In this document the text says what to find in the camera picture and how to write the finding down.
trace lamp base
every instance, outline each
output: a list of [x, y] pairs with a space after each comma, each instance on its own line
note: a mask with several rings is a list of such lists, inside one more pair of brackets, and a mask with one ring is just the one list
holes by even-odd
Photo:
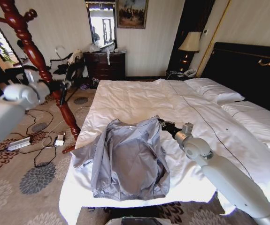
[[185, 52], [183, 58], [181, 58], [180, 60], [180, 64], [179, 64], [180, 72], [185, 72], [189, 69], [193, 56], [194, 56], [194, 52]]

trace coat rack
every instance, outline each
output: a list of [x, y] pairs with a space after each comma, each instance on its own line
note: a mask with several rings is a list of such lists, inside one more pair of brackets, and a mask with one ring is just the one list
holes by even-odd
[[[38, 68], [41, 78], [47, 83], [51, 82], [52, 75], [47, 70], [44, 57], [32, 41], [32, 36], [27, 29], [27, 22], [37, 17], [37, 12], [34, 9], [30, 9], [24, 14], [24, 16], [22, 16], [19, 14], [18, 9], [15, 6], [15, 0], [0, 0], [0, 7], [4, 12], [4, 18], [0, 17], [0, 22], [7, 23], [15, 30], [17, 37], [23, 42], [25, 53], [33, 65]], [[70, 127], [71, 133], [76, 140], [79, 135], [80, 128], [77, 126], [75, 117], [71, 112], [67, 102], [65, 101], [62, 105], [60, 105], [61, 94], [62, 92], [59, 90], [52, 93], [56, 99], [56, 105], [59, 107], [64, 120]], [[63, 150], [63, 153], [69, 152], [73, 149], [74, 146], [71, 146], [70, 148]]]

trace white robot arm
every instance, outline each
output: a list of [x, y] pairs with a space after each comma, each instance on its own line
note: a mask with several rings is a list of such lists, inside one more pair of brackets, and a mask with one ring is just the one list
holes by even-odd
[[174, 123], [159, 119], [162, 130], [167, 130], [178, 142], [187, 157], [195, 161], [205, 176], [238, 209], [246, 212], [260, 225], [270, 225], [270, 203], [260, 187], [228, 159], [211, 150], [208, 143], [191, 135], [193, 124], [182, 129]]
[[19, 124], [25, 110], [43, 103], [49, 93], [49, 87], [43, 82], [7, 86], [0, 97], [0, 142]]

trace mirror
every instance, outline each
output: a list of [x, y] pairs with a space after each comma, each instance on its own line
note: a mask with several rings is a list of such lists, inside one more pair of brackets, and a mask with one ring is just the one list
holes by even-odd
[[115, 1], [85, 1], [89, 16], [92, 42], [99, 48], [116, 44]]

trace lampshade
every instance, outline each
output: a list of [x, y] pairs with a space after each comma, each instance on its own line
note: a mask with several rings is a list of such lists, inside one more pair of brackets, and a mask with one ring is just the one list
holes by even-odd
[[188, 52], [198, 52], [200, 50], [200, 37], [201, 32], [189, 32], [185, 41], [178, 49]]

